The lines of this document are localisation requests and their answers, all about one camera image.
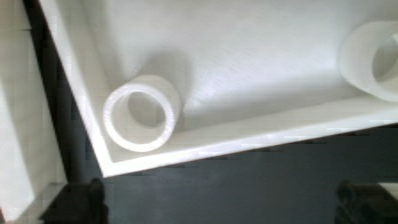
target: dark floor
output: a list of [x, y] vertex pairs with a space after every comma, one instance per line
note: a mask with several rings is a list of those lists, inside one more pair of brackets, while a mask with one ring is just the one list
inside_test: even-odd
[[[68, 179], [102, 176], [38, 0], [25, 0]], [[398, 126], [104, 179], [112, 224], [333, 224], [336, 187], [398, 181]]]

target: white ring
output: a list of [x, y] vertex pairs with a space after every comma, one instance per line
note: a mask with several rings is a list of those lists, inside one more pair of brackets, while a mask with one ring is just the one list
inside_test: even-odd
[[[128, 98], [134, 93], [146, 94], [162, 106], [166, 122], [157, 127], [143, 125], [128, 111]], [[116, 89], [105, 102], [104, 122], [111, 138], [125, 149], [148, 152], [166, 144], [175, 131], [180, 110], [178, 91], [162, 77], [143, 75]], [[153, 140], [137, 142], [144, 137], [151, 137]]]
[[374, 60], [384, 42], [398, 42], [398, 22], [374, 22], [354, 31], [342, 48], [342, 73], [350, 84], [382, 100], [398, 102], [398, 62], [388, 73], [393, 78], [377, 81]]

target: white plastic surface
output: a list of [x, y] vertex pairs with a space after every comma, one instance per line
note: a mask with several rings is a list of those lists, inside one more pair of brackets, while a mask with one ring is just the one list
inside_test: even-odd
[[398, 44], [398, 21], [365, 24], [350, 34], [342, 48], [342, 72], [354, 86], [381, 99], [398, 102], [398, 58], [384, 80], [377, 80], [374, 61], [386, 41]]
[[[105, 176], [397, 123], [398, 105], [345, 81], [358, 27], [398, 21], [391, 0], [43, 0]], [[164, 146], [137, 153], [102, 120], [109, 94], [160, 75], [185, 102]]]
[[[150, 104], [160, 104], [162, 111], [157, 111], [155, 108], [146, 110], [143, 100], [132, 101], [137, 94], [143, 95], [136, 99], [146, 97], [151, 100]], [[132, 114], [132, 107], [144, 116], [155, 113], [155, 120], [160, 117], [157, 115], [164, 114], [164, 121], [159, 120], [155, 126], [139, 121]], [[105, 129], [112, 140], [125, 149], [148, 152], [166, 144], [175, 131], [180, 111], [182, 99], [173, 84], [157, 75], [139, 76], [112, 92], [104, 107]]]
[[390, 192], [391, 196], [398, 200], [398, 183], [381, 183], [386, 191]]
[[[20, 1], [0, 1], [0, 10], [4, 3], [13, 2]], [[0, 29], [0, 209], [8, 222], [36, 223], [45, 204], [32, 211], [27, 208], [48, 184], [64, 182], [31, 32], [24, 26]]]

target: white cylindrical roll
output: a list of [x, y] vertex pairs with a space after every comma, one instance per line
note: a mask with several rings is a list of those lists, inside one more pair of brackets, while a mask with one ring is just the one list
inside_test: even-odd
[[398, 102], [398, 62], [390, 69], [390, 79], [381, 81], [374, 61], [382, 44], [398, 42], [398, 22], [374, 22], [354, 31], [342, 48], [342, 73], [350, 84], [386, 101]]
[[[134, 94], [146, 96], [148, 100], [160, 105], [164, 122], [153, 127], [143, 124], [132, 113], [132, 107], [143, 110], [144, 105], [132, 105]], [[182, 98], [169, 81], [155, 76], [139, 76], [112, 92], [104, 107], [105, 129], [118, 145], [136, 151], [155, 150], [167, 142], [175, 131], [182, 111]]]

